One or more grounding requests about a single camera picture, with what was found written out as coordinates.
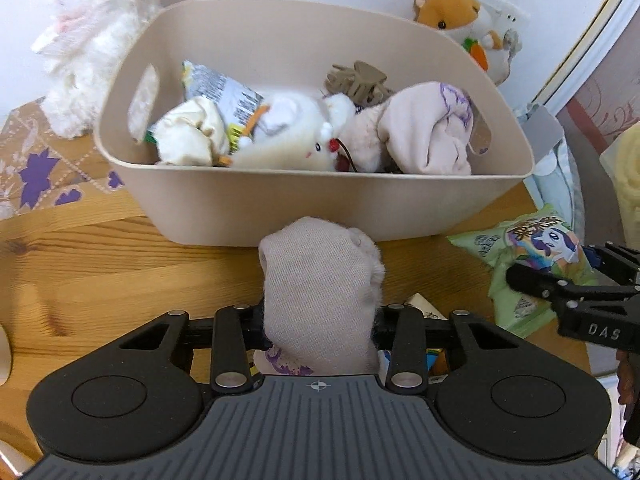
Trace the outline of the pink fuzzy sock purple print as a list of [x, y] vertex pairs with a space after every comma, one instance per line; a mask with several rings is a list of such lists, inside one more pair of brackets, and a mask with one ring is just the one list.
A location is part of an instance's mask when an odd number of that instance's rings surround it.
[[366, 233], [318, 218], [301, 218], [262, 239], [264, 331], [257, 350], [262, 374], [375, 374], [371, 339], [382, 304], [385, 268]]

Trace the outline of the green pony snack bag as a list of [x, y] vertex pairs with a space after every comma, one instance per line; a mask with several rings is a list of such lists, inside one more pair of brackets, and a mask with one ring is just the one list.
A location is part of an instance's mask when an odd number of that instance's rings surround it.
[[598, 282], [579, 238], [550, 205], [488, 230], [460, 233], [448, 240], [494, 269], [488, 297], [494, 303], [495, 322], [521, 338], [548, 324], [554, 313], [548, 301], [510, 288], [506, 270], [512, 264], [567, 278], [577, 285]]

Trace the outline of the white plush toy in bin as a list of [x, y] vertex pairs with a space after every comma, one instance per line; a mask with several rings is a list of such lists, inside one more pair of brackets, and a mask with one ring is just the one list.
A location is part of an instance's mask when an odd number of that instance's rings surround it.
[[248, 120], [229, 156], [239, 170], [333, 171], [338, 138], [356, 115], [343, 93], [314, 98], [294, 91], [267, 96]]

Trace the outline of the white cylindrical cup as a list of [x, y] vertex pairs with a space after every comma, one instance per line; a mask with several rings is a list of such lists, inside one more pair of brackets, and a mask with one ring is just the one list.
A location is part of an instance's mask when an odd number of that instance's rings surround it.
[[13, 364], [11, 344], [6, 330], [0, 326], [0, 385], [4, 385], [11, 375]]

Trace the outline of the orange white teal sock bundle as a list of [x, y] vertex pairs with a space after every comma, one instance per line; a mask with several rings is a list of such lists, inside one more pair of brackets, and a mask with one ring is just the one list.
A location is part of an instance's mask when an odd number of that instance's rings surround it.
[[167, 112], [151, 127], [160, 164], [227, 167], [230, 141], [217, 105], [196, 96]]

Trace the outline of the tan hair claw clip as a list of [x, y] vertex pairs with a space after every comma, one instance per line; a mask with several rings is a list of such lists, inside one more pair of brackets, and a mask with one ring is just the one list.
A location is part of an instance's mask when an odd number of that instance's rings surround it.
[[329, 94], [344, 93], [360, 107], [382, 104], [393, 95], [386, 87], [387, 76], [376, 67], [356, 61], [352, 67], [334, 64], [326, 75], [324, 86]]

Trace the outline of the grey white snack bag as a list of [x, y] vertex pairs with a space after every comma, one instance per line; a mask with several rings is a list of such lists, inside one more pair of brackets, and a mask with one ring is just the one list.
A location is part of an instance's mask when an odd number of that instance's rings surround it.
[[[223, 73], [188, 60], [182, 62], [181, 84], [183, 102], [206, 96], [217, 105], [230, 141], [231, 155], [238, 149], [239, 138], [248, 121], [262, 104], [262, 96]], [[150, 133], [152, 126], [146, 130], [145, 140], [155, 146]]]

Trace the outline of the orange hamster plush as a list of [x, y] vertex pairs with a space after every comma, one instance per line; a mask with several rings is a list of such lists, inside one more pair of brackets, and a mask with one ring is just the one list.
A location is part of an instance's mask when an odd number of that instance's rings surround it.
[[469, 24], [477, 19], [480, 10], [476, 0], [414, 0], [413, 6], [417, 23], [434, 28], [454, 40], [496, 86], [509, 78], [512, 61], [522, 48], [520, 35], [509, 30], [504, 36], [503, 48], [498, 50], [485, 48], [477, 40], [469, 38]]

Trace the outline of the beige plastic storage bin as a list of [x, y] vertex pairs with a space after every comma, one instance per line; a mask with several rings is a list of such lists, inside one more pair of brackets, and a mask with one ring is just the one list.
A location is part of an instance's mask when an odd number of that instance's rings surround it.
[[[446, 82], [469, 93], [491, 144], [471, 156], [469, 177], [160, 166], [154, 148], [132, 137], [129, 105], [154, 68], [151, 118], [161, 118], [181, 101], [186, 60], [260, 93], [318, 94], [332, 65], [355, 61], [382, 70], [394, 90]], [[439, 234], [535, 166], [509, 105], [451, 39], [390, 14], [299, 0], [188, 0], [160, 11], [122, 60], [94, 140], [154, 226], [187, 245], [255, 246], [305, 216], [354, 226], [374, 240]]]

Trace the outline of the white plush rabbit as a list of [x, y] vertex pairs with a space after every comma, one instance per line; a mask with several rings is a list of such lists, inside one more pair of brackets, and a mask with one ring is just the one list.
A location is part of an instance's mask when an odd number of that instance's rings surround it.
[[96, 124], [122, 58], [160, 0], [54, 0], [54, 21], [32, 44], [50, 88], [40, 103], [53, 133], [73, 139]]

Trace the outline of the white wall socket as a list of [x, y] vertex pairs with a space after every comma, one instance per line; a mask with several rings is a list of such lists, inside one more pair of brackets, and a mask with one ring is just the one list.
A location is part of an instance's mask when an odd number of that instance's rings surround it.
[[509, 30], [522, 32], [528, 27], [530, 14], [509, 0], [476, 0], [480, 4], [477, 19], [469, 24], [468, 37], [483, 47], [502, 49]]

